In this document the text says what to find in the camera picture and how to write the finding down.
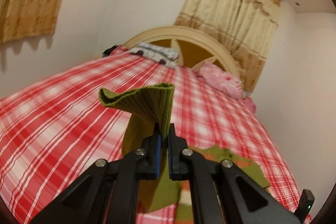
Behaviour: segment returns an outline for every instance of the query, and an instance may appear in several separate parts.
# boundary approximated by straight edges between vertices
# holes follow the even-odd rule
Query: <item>pillow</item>
[[[253,100],[251,97],[245,97],[243,99],[244,104],[249,107],[249,109],[252,111],[252,113],[255,113],[257,110],[256,105],[254,104]]]
[[[169,68],[177,67],[176,61],[179,57],[179,51],[173,48],[141,42],[131,48],[128,52],[148,58]]]
[[[241,99],[241,81],[235,76],[209,62],[204,62],[198,73],[208,85],[235,99]]]

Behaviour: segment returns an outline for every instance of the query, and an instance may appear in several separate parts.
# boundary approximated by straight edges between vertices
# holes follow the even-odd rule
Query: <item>headboard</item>
[[[182,26],[159,27],[136,35],[124,45],[132,48],[139,42],[177,49],[180,53],[179,65],[199,70],[202,63],[208,61],[240,78],[235,60],[228,50],[202,31]]]

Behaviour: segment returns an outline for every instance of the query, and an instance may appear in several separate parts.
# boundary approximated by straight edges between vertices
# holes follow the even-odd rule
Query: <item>plaid bed cover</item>
[[[121,93],[163,81],[175,85],[171,122],[178,136],[195,147],[217,144],[252,158],[271,182],[272,196],[296,209],[295,180],[243,102],[197,80],[189,68],[174,70],[118,52],[0,100],[0,195],[19,223],[28,223],[96,159],[121,158],[130,114],[102,107],[99,88]],[[150,214],[139,208],[137,223],[173,223],[175,208]]]

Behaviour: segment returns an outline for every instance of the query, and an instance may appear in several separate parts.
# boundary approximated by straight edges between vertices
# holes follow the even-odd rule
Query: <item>green cloth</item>
[[[174,86],[169,83],[144,86],[121,94],[105,88],[99,91],[99,99],[104,107],[132,113],[122,143],[123,156],[139,148],[142,140],[152,135],[156,122],[160,125],[163,143],[159,180],[139,183],[138,200],[148,212],[177,203],[179,200],[179,182],[169,179],[165,142],[169,132],[173,95]]]
[[[208,149],[198,149],[190,147],[201,153],[206,159],[220,162],[222,160],[231,160],[240,167],[247,175],[249,175],[262,188],[270,187],[270,183],[264,177],[263,172],[253,160],[243,158],[233,154],[229,149],[221,149],[217,145]],[[191,195],[188,181],[181,182],[180,198],[175,212],[175,224],[193,224],[193,209],[191,206]]]

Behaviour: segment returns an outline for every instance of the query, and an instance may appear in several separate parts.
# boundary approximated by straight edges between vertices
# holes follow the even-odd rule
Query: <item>metal screw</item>
[[[99,160],[96,160],[96,166],[97,167],[104,167],[106,165],[106,160],[104,159],[99,159]]]
[[[182,154],[184,156],[191,156],[194,153],[194,151],[192,151],[190,148],[185,148],[182,150]]]
[[[145,155],[145,153],[146,153],[146,150],[144,150],[143,148],[138,148],[135,151],[135,154],[138,155],[138,156],[143,156],[143,155]]]
[[[222,165],[226,168],[230,168],[230,167],[232,167],[233,163],[232,163],[231,160],[223,160]]]

